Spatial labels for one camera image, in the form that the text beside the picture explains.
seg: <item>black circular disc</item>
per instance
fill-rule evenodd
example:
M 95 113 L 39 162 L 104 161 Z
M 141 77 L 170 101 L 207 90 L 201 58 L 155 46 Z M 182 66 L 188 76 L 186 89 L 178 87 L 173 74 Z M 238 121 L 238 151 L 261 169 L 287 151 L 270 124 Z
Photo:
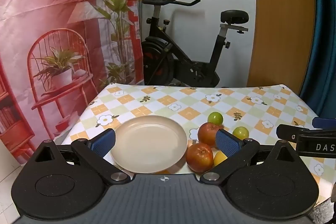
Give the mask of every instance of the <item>black circular disc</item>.
M 145 84 L 147 84 L 152 77 L 152 71 L 155 69 L 165 45 L 160 41 L 144 41 L 141 43 L 141 47 L 143 53 L 143 77 Z M 173 80 L 173 73 L 174 58 L 171 53 L 168 53 L 152 77 L 150 84 L 169 85 Z
M 226 193 L 233 205 L 257 218 L 285 220 L 309 212 L 319 196 L 318 186 L 307 172 L 292 162 L 252 165 L 235 172 Z
M 78 215 L 100 200 L 105 186 L 88 168 L 50 161 L 23 169 L 14 181 L 11 195 L 22 214 L 56 220 Z

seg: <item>white flower pot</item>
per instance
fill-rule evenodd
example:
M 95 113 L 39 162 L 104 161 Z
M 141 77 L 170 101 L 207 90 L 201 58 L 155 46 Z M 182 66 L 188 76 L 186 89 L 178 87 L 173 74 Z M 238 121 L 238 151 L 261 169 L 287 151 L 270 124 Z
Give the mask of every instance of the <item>white flower pot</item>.
M 60 89 L 72 82 L 72 70 L 68 69 L 52 77 L 52 84 L 56 89 Z

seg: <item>beige plate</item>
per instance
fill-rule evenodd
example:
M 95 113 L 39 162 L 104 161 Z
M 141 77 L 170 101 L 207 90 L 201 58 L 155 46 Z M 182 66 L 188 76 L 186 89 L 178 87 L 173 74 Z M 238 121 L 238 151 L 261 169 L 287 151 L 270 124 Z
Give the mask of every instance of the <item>beige plate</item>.
M 155 173 L 177 163 L 187 149 L 184 129 L 162 116 L 142 116 L 120 125 L 115 131 L 112 157 L 133 173 Z

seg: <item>exercise bike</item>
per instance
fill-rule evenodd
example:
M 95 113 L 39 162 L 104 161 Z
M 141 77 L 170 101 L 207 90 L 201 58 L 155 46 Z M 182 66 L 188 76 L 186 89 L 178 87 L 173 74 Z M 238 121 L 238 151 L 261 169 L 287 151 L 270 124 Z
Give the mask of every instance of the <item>exercise bike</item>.
M 169 20 L 163 20 L 163 28 L 158 25 L 161 6 L 167 4 L 194 6 L 200 1 L 186 3 L 177 0 L 142 0 L 143 4 L 154 5 L 153 16 L 146 20 L 146 23 L 150 24 L 149 35 L 141 43 L 145 85 L 169 85 L 173 79 L 193 87 L 209 88 L 218 84 L 219 77 L 215 72 L 218 60 L 223 47 L 230 47 L 230 42 L 226 42 L 227 30 L 237 30 L 238 33 L 248 31 L 245 27 L 233 25 L 248 22 L 247 12 L 227 10 L 221 13 L 220 19 L 223 24 L 220 25 L 209 63 L 191 60 L 166 34 Z

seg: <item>tiled floor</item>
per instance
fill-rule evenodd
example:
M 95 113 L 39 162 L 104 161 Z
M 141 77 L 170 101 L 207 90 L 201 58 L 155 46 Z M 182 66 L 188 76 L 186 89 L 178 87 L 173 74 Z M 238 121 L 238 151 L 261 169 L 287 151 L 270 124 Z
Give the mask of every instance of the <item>tiled floor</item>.
M 22 166 L 19 166 L 0 182 L 0 224 L 11 224 L 19 217 L 11 197 L 11 188 L 21 169 Z

